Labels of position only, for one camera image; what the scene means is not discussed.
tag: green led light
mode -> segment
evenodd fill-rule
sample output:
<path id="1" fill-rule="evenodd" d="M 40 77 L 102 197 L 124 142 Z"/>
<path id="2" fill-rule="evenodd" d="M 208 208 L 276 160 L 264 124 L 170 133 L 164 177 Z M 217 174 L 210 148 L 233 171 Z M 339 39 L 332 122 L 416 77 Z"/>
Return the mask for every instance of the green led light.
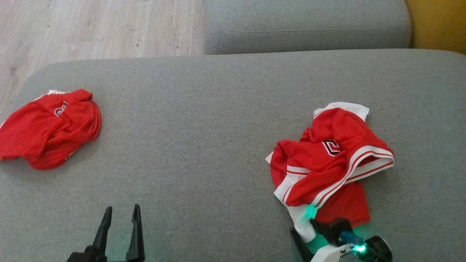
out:
<path id="1" fill-rule="evenodd" d="M 355 251 L 361 253 L 361 252 L 366 251 L 366 246 L 354 246 L 353 249 L 354 249 Z"/>

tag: upholstery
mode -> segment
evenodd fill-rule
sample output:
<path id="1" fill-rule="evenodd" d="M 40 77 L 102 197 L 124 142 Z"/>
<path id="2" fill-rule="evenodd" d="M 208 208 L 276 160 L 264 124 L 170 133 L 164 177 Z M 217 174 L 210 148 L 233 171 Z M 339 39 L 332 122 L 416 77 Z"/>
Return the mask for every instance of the upholstery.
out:
<path id="1" fill-rule="evenodd" d="M 207 0 L 205 54 L 407 48 L 404 0 Z"/>
<path id="2" fill-rule="evenodd" d="M 395 261 L 459 261 L 466 210 L 466 56 L 417 49 L 66 62 L 32 75 L 94 94 L 99 138 L 62 166 L 0 163 L 0 261 L 66 261 L 113 206 L 107 256 L 122 260 L 141 206 L 146 260 L 301 261 L 265 157 L 330 102 L 370 108 L 395 166 L 363 179 L 371 222 Z M 315 250 L 322 239 L 312 241 Z"/>

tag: blue component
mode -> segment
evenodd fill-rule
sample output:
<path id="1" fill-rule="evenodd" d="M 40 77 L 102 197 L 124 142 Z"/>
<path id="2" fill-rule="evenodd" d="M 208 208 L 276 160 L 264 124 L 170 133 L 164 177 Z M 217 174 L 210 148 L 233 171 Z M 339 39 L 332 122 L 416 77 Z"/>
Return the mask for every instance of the blue component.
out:
<path id="1" fill-rule="evenodd" d="M 343 244 L 355 244 L 358 246 L 364 245 L 364 239 L 362 237 L 357 236 L 356 234 L 348 231 L 343 231 L 340 234 L 340 238 L 342 239 Z"/>

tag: couch cushion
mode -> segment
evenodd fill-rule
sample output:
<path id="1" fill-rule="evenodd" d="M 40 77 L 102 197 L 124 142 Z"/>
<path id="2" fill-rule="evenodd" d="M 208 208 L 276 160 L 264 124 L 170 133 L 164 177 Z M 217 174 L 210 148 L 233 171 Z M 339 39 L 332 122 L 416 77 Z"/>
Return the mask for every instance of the couch cushion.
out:
<path id="1" fill-rule="evenodd" d="M 404 0 L 208 0 L 205 54 L 407 48 Z"/>
<path id="2" fill-rule="evenodd" d="M 300 261 L 265 157 L 334 101 L 370 108 L 395 166 L 362 183 L 396 261 L 459 261 L 466 195 L 466 56 L 350 50 L 78 61 L 50 65 L 17 109 L 49 89 L 94 93 L 99 138 L 65 164 L 0 163 L 0 261 L 66 261 L 114 208 L 109 261 L 140 204 L 147 261 Z M 322 239 L 311 242 L 312 249 Z"/>

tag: basketball jersey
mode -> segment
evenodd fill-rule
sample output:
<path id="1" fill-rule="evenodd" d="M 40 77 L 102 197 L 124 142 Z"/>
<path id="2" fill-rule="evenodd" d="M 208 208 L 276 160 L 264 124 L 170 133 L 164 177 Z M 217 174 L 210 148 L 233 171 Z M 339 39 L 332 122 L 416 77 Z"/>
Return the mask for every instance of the basketball jersey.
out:
<path id="1" fill-rule="evenodd" d="M 309 218 L 344 216 L 353 226 L 370 219 L 362 186 L 348 184 L 393 166 L 393 151 L 364 122 L 368 112 L 358 104 L 331 103 L 314 112 L 299 142 L 279 141 L 266 158 L 274 194 L 305 241 L 315 237 Z"/>
<path id="2" fill-rule="evenodd" d="M 97 138 L 101 122 L 91 93 L 51 90 L 0 126 L 0 160 L 23 157 L 36 169 L 57 167 L 82 144 Z"/>

